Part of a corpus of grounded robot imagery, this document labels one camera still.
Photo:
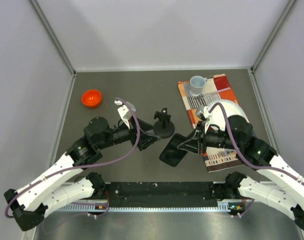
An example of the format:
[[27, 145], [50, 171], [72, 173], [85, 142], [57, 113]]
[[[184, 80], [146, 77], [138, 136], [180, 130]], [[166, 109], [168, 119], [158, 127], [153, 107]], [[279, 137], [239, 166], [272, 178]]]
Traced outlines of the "black phone stand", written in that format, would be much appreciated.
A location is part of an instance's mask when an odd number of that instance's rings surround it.
[[154, 133], [162, 139], [167, 139], [174, 134], [175, 126], [171, 121], [171, 115], [168, 114], [167, 108], [156, 111], [154, 119], [157, 120], [153, 126]]

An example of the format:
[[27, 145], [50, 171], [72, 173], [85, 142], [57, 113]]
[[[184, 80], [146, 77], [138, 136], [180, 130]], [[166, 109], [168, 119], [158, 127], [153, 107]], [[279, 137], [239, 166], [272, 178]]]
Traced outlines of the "black smartphone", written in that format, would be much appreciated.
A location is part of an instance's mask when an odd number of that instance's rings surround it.
[[179, 133], [174, 134], [160, 154], [159, 159], [171, 167], [176, 167], [187, 154], [187, 151], [178, 149], [178, 145], [185, 140], [187, 140], [187, 137]]

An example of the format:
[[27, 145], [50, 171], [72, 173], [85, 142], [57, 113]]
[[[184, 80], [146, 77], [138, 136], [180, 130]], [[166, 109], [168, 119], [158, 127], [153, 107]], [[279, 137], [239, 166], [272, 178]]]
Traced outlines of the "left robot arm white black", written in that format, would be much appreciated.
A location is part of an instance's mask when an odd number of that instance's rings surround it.
[[106, 185], [96, 172], [65, 188], [61, 185], [101, 159], [103, 149], [127, 141], [140, 151], [146, 149], [160, 140], [160, 136], [151, 132], [152, 129], [152, 125], [142, 120], [129, 126], [119, 122], [111, 128], [105, 118], [93, 118], [84, 128], [84, 136], [41, 176], [25, 187], [5, 192], [4, 197], [19, 228], [29, 231], [65, 205], [81, 199], [102, 197], [106, 193]]

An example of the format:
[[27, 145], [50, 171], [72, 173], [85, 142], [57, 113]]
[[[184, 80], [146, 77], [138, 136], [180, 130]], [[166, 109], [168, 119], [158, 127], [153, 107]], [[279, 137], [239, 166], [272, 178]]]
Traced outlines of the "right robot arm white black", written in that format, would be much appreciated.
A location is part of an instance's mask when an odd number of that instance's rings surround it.
[[267, 187], [248, 176], [233, 172], [226, 177], [225, 192], [231, 198], [239, 195], [264, 203], [287, 215], [304, 231], [304, 177], [291, 168], [267, 142], [252, 134], [252, 125], [240, 115], [224, 117], [224, 130], [201, 123], [177, 145], [181, 152], [201, 153], [208, 147], [236, 151], [246, 166], [265, 176], [280, 190]]

